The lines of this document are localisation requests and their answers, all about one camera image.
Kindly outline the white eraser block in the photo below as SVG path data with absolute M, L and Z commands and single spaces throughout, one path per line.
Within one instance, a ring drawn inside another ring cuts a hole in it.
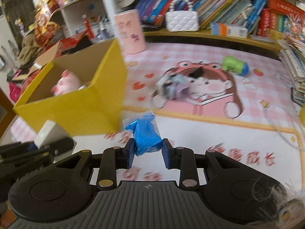
M 64 138 L 71 138 L 71 136 L 59 124 L 52 120 L 47 120 L 35 137 L 34 144 L 38 149 L 41 149 Z

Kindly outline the blue plastic packet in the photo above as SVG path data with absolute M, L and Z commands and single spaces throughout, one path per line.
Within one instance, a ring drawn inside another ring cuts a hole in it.
M 138 157 L 146 153 L 158 152 L 162 148 L 163 140 L 152 111 L 123 120 L 123 127 L 126 131 L 132 132 Z

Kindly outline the pink pig plush toy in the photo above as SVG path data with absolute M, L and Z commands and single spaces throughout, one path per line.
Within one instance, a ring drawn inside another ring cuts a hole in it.
M 81 87 L 81 82 L 79 78 L 68 69 L 62 72 L 61 78 L 58 80 L 57 84 L 51 88 L 51 93 L 54 96 L 64 95 L 67 93 L 79 90 Z

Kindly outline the purple toy camera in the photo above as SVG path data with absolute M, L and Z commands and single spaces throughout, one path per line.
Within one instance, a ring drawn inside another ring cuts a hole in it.
M 176 73 L 166 73 L 156 83 L 158 94 L 166 100 L 185 100 L 189 96 L 188 79 Z

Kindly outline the green alien toy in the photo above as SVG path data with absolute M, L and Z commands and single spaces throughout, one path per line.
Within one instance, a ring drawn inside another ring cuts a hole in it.
M 248 64 L 232 56 L 225 56 L 222 63 L 222 70 L 234 72 L 243 77 L 249 73 Z

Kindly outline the yellow cardboard box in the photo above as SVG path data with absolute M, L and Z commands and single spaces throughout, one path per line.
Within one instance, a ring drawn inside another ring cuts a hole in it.
M 63 71 L 72 71 L 86 87 L 53 96 Z M 118 132 L 127 68 L 116 39 L 50 61 L 34 78 L 14 111 L 38 132 L 47 120 L 71 136 Z

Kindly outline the brown cardboard sheet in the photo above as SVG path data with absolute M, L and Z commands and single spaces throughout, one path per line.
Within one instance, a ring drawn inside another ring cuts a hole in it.
M 32 65 L 31 69 L 28 72 L 28 76 L 30 76 L 35 71 L 40 70 L 50 61 L 52 61 L 56 57 L 59 47 L 60 47 L 60 41 L 58 41 L 55 45 L 53 45 L 51 48 L 46 50 L 42 55 L 40 55 L 34 61 L 34 64 Z

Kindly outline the olive green cloth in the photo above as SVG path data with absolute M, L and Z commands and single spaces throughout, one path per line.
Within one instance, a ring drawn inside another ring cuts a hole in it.
M 43 50 L 35 41 L 34 34 L 29 34 L 23 38 L 22 49 L 18 56 L 18 61 L 21 66 L 28 64 L 33 58 Z

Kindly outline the red gold foil decoration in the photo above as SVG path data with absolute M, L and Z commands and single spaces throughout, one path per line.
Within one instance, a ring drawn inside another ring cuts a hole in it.
M 41 47 L 46 47 L 59 29 L 59 25 L 51 21 L 58 8 L 56 0 L 39 0 L 35 15 L 34 36 L 36 43 Z

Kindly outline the pink cylindrical container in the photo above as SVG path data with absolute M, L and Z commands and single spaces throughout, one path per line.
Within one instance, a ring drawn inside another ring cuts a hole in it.
M 137 54 L 146 50 L 146 41 L 137 9 L 114 15 L 118 37 L 126 54 Z

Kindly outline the orange white medicine box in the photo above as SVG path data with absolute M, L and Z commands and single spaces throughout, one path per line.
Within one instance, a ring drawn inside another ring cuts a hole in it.
M 231 24 L 211 23 L 211 34 L 225 37 L 247 38 L 248 30 L 245 27 Z

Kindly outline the white quilted pearl handbag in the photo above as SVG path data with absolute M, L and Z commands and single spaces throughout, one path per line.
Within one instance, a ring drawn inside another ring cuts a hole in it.
M 187 10 L 175 10 L 176 2 L 185 2 Z M 199 30 L 198 13 L 193 10 L 189 0 L 173 0 L 170 9 L 165 13 L 166 29 L 170 32 L 189 32 Z

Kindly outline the yellow tape roll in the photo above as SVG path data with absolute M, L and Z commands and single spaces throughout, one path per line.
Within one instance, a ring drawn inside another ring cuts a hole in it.
M 302 125 L 305 127 L 305 104 L 302 106 L 302 108 L 299 111 L 299 119 Z

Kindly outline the stack of magazines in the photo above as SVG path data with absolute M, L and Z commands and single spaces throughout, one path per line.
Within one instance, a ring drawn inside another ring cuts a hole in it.
M 304 105 L 304 42 L 287 37 L 277 40 L 281 46 L 280 60 L 291 79 L 291 99 Z

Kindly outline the wooden bookshelf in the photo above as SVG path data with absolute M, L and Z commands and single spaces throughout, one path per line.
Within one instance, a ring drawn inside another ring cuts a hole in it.
M 269 37 L 279 36 L 284 25 L 284 17 L 304 22 L 304 11 L 296 2 L 304 0 L 189 0 L 198 13 L 199 30 L 170 32 L 166 29 L 165 13 L 173 0 L 103 0 L 114 35 L 118 37 L 114 15 L 137 9 L 144 36 L 156 42 L 184 42 L 187 44 L 214 44 L 218 47 L 240 49 L 260 53 L 265 50 L 279 52 L 280 46 Z M 187 10 L 185 2 L 175 4 L 175 10 Z M 260 22 L 266 21 L 264 28 L 268 37 L 256 40 Z M 211 23 L 231 24 L 245 27 L 247 38 L 216 36 L 211 34 Z

